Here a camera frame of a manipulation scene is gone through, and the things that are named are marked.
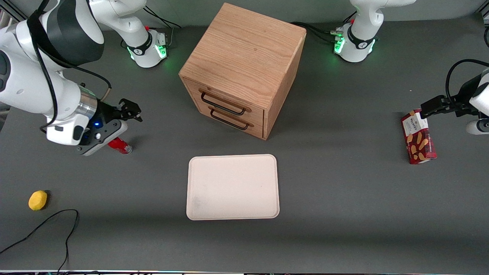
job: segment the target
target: power cord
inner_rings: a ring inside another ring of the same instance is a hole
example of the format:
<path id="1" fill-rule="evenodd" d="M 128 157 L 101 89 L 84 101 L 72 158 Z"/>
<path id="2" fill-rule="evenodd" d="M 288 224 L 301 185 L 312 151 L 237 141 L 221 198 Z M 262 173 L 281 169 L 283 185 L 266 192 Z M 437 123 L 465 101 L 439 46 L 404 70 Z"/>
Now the power cord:
<path id="1" fill-rule="evenodd" d="M 41 6 L 43 6 L 44 2 L 47 3 L 47 2 L 49 2 L 49 0 L 48 1 L 43 0 L 43 2 L 41 3 Z M 42 10 L 37 9 L 34 12 L 34 14 L 37 14 L 37 15 L 34 17 L 31 16 L 31 17 L 29 17 L 29 19 L 27 19 L 27 26 L 29 26 L 30 20 L 39 20 L 39 15 L 43 12 L 43 10 L 44 9 L 42 9 Z M 56 120 L 56 117 L 58 116 L 58 100 L 56 99 L 56 93 L 54 92 L 53 82 L 51 81 L 51 77 L 49 77 L 49 73 L 47 72 L 46 65 L 44 64 L 44 60 L 41 56 L 41 53 L 39 52 L 39 46 L 37 44 L 36 37 L 32 34 L 32 30 L 30 27 L 29 27 L 29 33 L 31 36 L 32 47 L 34 48 L 34 52 L 36 53 L 37 60 L 39 61 L 39 64 L 41 65 L 41 70 L 43 71 L 44 77 L 46 78 L 47 86 L 49 87 L 49 93 L 51 94 L 51 100 L 53 102 L 53 117 L 51 118 L 51 120 L 48 123 L 39 127 L 39 130 L 41 130 L 41 132 L 46 134 L 45 128 L 47 126 L 53 124 L 53 122 Z"/>
<path id="2" fill-rule="evenodd" d="M 345 20 L 343 20 L 343 23 L 346 23 L 348 22 L 348 20 L 350 20 L 351 17 L 353 17 L 353 15 L 356 14 L 356 11 L 354 13 L 352 13 L 350 16 L 348 16 L 347 18 L 345 18 Z"/>
<path id="3" fill-rule="evenodd" d="M 53 103 L 53 117 L 51 118 L 51 120 L 42 125 L 41 127 L 39 127 L 39 130 L 41 130 L 41 132 L 45 133 L 46 134 L 46 130 L 45 128 L 48 127 L 49 125 L 53 124 L 53 122 L 56 121 L 56 118 L 58 116 L 58 100 L 56 99 L 56 93 L 54 91 L 54 87 L 53 87 L 53 83 L 51 81 L 51 77 L 49 76 L 49 72 L 47 71 L 47 68 L 46 68 L 46 65 L 44 63 L 44 60 L 41 56 L 41 53 L 39 51 L 39 45 L 36 41 L 36 37 L 33 35 L 33 28 L 31 26 L 34 25 L 33 21 L 34 20 L 39 20 L 39 16 L 41 14 L 44 13 L 44 9 L 46 8 L 47 4 L 49 3 L 49 0 L 43 0 L 41 2 L 41 4 L 39 5 L 39 7 L 32 13 L 32 15 L 27 19 L 27 26 L 29 28 L 29 33 L 30 33 L 30 36 L 31 36 L 31 41 L 32 41 L 32 47 L 34 48 L 34 52 L 36 53 L 36 57 L 39 61 L 39 64 L 41 65 L 41 70 L 43 71 L 43 74 L 44 74 L 44 77 L 46 78 L 46 82 L 47 82 L 47 85 L 49 87 L 49 93 L 51 94 L 51 101 Z M 54 60 L 55 62 L 59 63 L 59 64 L 62 64 L 64 65 L 65 67 L 68 67 L 68 68 L 73 68 L 73 69 L 77 69 L 79 71 L 82 71 L 82 72 L 85 72 L 85 73 L 88 73 L 88 74 L 91 74 L 93 76 L 96 76 L 100 79 L 102 79 L 103 81 L 105 81 L 108 85 L 108 89 L 106 90 L 104 96 L 102 97 L 102 101 L 105 100 L 105 98 L 107 98 L 107 96 L 109 95 L 111 89 L 112 89 L 112 85 L 110 84 L 110 82 L 103 76 L 97 74 L 97 73 L 94 73 L 92 71 L 89 71 L 87 69 L 83 69 L 83 68 L 80 68 L 76 65 L 73 65 L 71 63 L 67 63 L 67 62 L 64 62 L 64 61 L 61 61 L 55 57 L 53 57 L 51 54 L 47 53 L 44 49 L 41 48 L 41 50 L 43 51 L 44 54 L 46 54 L 49 58 L 51 58 L 52 60 Z"/>
<path id="4" fill-rule="evenodd" d="M 317 38 L 319 38 L 319 39 L 321 39 L 321 40 L 323 40 L 323 41 L 325 41 L 327 43 L 331 43 L 331 44 L 334 43 L 333 40 L 329 40 L 329 39 L 326 39 L 326 38 L 324 38 L 324 37 L 321 36 L 321 34 L 330 35 L 330 32 L 329 31 L 320 29 L 320 28 L 315 27 L 315 26 L 313 26 L 311 24 L 307 24 L 307 23 L 303 23 L 303 22 L 291 22 L 291 24 L 305 28 L 306 30 L 308 30 L 309 32 L 311 32 L 313 35 L 315 35 Z"/>
<path id="5" fill-rule="evenodd" d="M 156 18 L 160 19 L 160 20 L 161 20 L 163 23 L 165 23 L 165 24 L 166 24 L 166 25 L 167 25 L 169 28 L 171 28 L 171 27 L 170 27 L 170 25 L 168 25 L 168 23 L 170 23 L 170 24 L 172 24 L 172 25 L 175 25 L 175 26 L 177 26 L 178 28 L 181 28 L 181 26 L 180 26 L 179 24 L 175 24 L 175 23 L 173 23 L 173 22 L 171 22 L 171 21 L 168 21 L 168 20 L 166 20 L 166 19 L 161 18 L 160 16 L 158 16 L 158 14 L 156 14 L 156 12 L 154 12 L 154 11 L 153 11 L 152 9 L 150 9 L 148 6 L 145 6 L 145 7 L 144 7 L 144 11 L 145 11 L 145 12 L 147 12 L 147 13 L 149 13 L 150 15 L 152 15 L 152 16 L 154 16 L 154 17 L 156 17 Z"/>
<path id="6" fill-rule="evenodd" d="M 489 47 L 489 42 L 488 42 L 488 31 L 489 31 L 489 26 L 486 27 L 486 30 L 484 31 L 484 42 L 486 42 L 486 46 Z"/>
<path id="7" fill-rule="evenodd" d="M 41 226 L 43 226 L 46 222 L 48 222 L 52 217 L 60 214 L 60 213 L 63 213 L 65 211 L 75 211 L 76 213 L 76 217 L 75 217 L 75 222 L 73 223 L 73 228 L 71 229 L 68 237 L 66 237 L 66 241 L 65 241 L 65 247 L 66 247 L 66 254 L 65 254 L 65 260 L 63 261 L 63 263 L 61 264 L 61 266 L 58 268 L 58 272 L 57 274 L 59 274 L 61 268 L 65 265 L 66 261 L 68 260 L 68 257 L 69 257 L 69 254 L 68 254 L 68 240 L 69 238 L 71 237 L 71 235 L 73 234 L 73 232 L 75 231 L 75 228 L 78 226 L 78 223 L 80 222 L 80 213 L 78 212 L 78 210 L 76 209 L 64 209 L 64 210 L 60 210 L 54 214 L 52 214 L 51 216 L 49 216 L 49 218 L 45 219 L 41 224 L 39 224 L 36 228 L 34 228 L 34 230 L 31 231 L 31 233 L 29 233 L 29 235 L 27 235 L 27 237 L 25 237 L 24 239 L 10 245 L 9 247 L 5 248 L 4 250 L 0 251 L 0 254 L 4 253 L 5 251 L 11 249 L 12 247 L 18 245 L 19 243 L 27 240 L 32 234 L 34 234 Z"/>
<path id="8" fill-rule="evenodd" d="M 450 88 L 450 77 L 452 76 L 453 70 L 458 65 L 465 63 L 465 62 L 476 63 L 479 65 L 489 67 L 489 63 L 484 62 L 484 61 L 480 61 L 477 59 L 462 59 L 462 60 L 456 62 L 455 64 L 453 64 L 452 67 L 450 68 L 450 70 L 448 70 L 448 74 L 446 75 L 446 81 L 445 81 L 445 93 L 446 93 L 446 97 L 448 98 L 448 101 L 450 102 L 450 104 L 453 104 L 452 96 L 450 95 L 450 90 L 449 90 L 449 88 Z"/>
<path id="9" fill-rule="evenodd" d="M 46 52 L 45 50 L 43 50 L 42 48 L 41 48 L 41 51 L 42 51 L 42 52 L 43 52 L 45 55 L 47 55 L 47 56 L 48 56 L 50 59 L 52 59 L 54 62 L 56 62 L 56 63 L 58 63 L 58 64 L 61 64 L 61 65 L 65 66 L 65 67 L 67 67 L 67 68 L 76 69 L 76 70 L 79 70 L 79 71 L 82 71 L 82 72 L 84 72 L 84 73 L 91 74 L 91 75 L 93 75 L 93 76 L 95 76 L 95 77 L 100 78 L 101 80 L 103 80 L 103 81 L 104 81 L 104 82 L 107 84 L 107 90 L 105 91 L 105 94 L 104 94 L 104 96 L 102 96 L 102 98 L 100 99 L 100 101 L 104 101 L 104 100 L 107 98 L 107 96 L 109 96 L 109 93 L 110 93 L 110 92 L 111 92 L 111 90 L 112 90 L 112 84 L 110 83 L 110 81 L 109 81 L 107 78 L 105 78 L 105 77 L 103 77 L 102 75 L 100 75 L 100 74 L 98 74 L 98 73 L 96 73 L 96 72 L 93 72 L 93 71 L 91 71 L 91 70 L 87 70 L 87 69 L 84 69 L 84 68 L 80 68 L 80 67 L 78 67 L 78 66 L 76 66 L 76 65 L 74 65 L 74 64 L 72 64 L 72 63 L 69 63 L 69 62 L 65 62 L 65 61 L 59 60 L 59 59 L 57 59 L 56 57 L 52 56 L 51 54 L 47 53 L 47 52 Z"/>

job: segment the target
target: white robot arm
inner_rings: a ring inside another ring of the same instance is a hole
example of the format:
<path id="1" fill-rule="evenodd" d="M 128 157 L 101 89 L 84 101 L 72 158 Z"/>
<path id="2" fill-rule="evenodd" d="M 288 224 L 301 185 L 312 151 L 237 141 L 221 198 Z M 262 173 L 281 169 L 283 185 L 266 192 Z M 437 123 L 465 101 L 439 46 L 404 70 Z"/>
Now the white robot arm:
<path id="1" fill-rule="evenodd" d="M 472 62 L 489 67 L 489 63 L 464 59 L 455 63 L 448 71 L 446 96 L 439 95 L 421 104 L 421 117 L 455 112 L 457 117 L 476 115 L 479 119 L 467 124 L 467 132 L 473 135 L 489 134 L 489 69 L 465 82 L 457 95 L 451 96 L 448 90 L 453 69 L 461 63 Z"/>
<path id="2" fill-rule="evenodd" d="M 125 120 L 141 121 L 141 110 L 126 99 L 112 107 L 64 78 L 63 69 L 98 60 L 104 38 L 86 0 L 57 0 L 44 13 L 48 2 L 0 30 L 0 101 L 45 115 L 48 140 L 91 155 L 127 129 Z"/>
<path id="3" fill-rule="evenodd" d="M 90 0 L 97 22 L 115 30 L 128 45 L 131 58 L 143 68 L 156 66 L 167 56 L 166 36 L 146 30 L 136 16 L 125 17 L 146 5 L 146 0 Z"/>
<path id="4" fill-rule="evenodd" d="M 380 10 L 386 7 L 407 6 L 416 0 L 350 0 L 356 8 L 355 22 L 336 28 L 340 36 L 334 53 L 348 62 L 360 62 L 372 52 L 375 35 L 384 22 L 384 14 Z"/>

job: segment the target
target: red can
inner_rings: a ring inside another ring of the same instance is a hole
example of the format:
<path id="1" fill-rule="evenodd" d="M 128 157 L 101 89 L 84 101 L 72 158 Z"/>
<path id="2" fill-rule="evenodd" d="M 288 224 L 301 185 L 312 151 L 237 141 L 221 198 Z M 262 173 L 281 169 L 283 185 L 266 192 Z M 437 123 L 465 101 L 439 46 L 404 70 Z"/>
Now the red can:
<path id="1" fill-rule="evenodd" d="M 123 155 L 127 155 L 133 151 L 133 148 L 129 144 L 127 144 L 127 142 L 123 141 L 122 139 L 120 139 L 118 137 L 116 137 L 114 140 L 109 142 L 107 145 L 110 148 L 119 151 L 119 153 L 121 153 Z"/>

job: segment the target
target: wooden cabinet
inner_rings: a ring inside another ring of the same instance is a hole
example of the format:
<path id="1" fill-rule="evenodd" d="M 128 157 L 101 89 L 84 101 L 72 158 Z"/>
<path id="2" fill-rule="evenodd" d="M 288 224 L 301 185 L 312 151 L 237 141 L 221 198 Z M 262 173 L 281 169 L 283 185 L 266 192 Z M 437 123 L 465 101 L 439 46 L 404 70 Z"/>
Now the wooden cabinet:
<path id="1" fill-rule="evenodd" d="M 199 112 L 267 139 L 305 37 L 301 27 L 225 3 L 179 75 Z"/>

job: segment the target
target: drawer handle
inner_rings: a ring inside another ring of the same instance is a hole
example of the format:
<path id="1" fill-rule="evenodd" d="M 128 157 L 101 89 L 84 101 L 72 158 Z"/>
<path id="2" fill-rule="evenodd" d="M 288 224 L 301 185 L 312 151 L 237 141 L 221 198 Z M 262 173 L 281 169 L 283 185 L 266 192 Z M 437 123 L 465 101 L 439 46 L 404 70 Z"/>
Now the drawer handle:
<path id="1" fill-rule="evenodd" d="M 249 123 L 247 123 L 247 124 L 246 124 L 246 126 L 244 126 L 244 127 L 240 127 L 240 126 L 238 126 L 238 125 L 236 125 L 236 124 L 234 124 L 234 123 L 231 123 L 231 122 L 229 122 L 229 121 L 227 121 L 227 120 L 224 120 L 224 119 L 222 119 L 222 118 L 220 118 L 220 117 L 218 117 L 218 116 L 215 116 L 215 115 L 214 115 L 214 111 L 215 111 L 214 109 L 211 109 L 211 117 L 213 117 L 213 118 L 215 118 L 215 119 L 219 120 L 220 122 L 224 122 L 224 123 L 226 123 L 227 125 L 232 126 L 232 127 L 236 128 L 236 129 L 239 129 L 239 130 L 242 130 L 242 131 L 244 131 L 244 130 L 248 129 Z"/>
<path id="2" fill-rule="evenodd" d="M 245 111 L 246 111 L 246 108 L 243 108 L 243 109 L 241 110 L 241 112 L 239 112 L 239 113 L 238 113 L 238 112 L 235 112 L 235 111 L 233 111 L 233 110 L 231 110 L 231 109 L 228 109 L 228 108 L 226 108 L 226 107 L 224 107 L 224 106 L 221 106 L 221 105 L 219 105 L 219 104 L 216 104 L 216 103 L 214 103 L 214 102 L 212 102 L 212 101 L 209 101 L 209 100 L 205 99 L 205 98 L 204 98 L 204 96 L 205 96 L 205 92 L 201 91 L 201 93 L 202 93 L 202 95 L 200 96 L 200 98 L 202 99 L 202 101 L 203 101 L 203 102 L 205 102 L 205 103 L 207 103 L 207 104 L 209 104 L 209 105 L 212 105 L 212 106 L 214 106 L 214 107 L 216 107 L 216 108 L 218 108 L 218 109 L 221 109 L 221 110 L 226 111 L 226 112 L 228 112 L 228 113 L 231 113 L 231 114 L 233 114 L 233 115 L 243 115 L 243 114 L 245 113 Z"/>

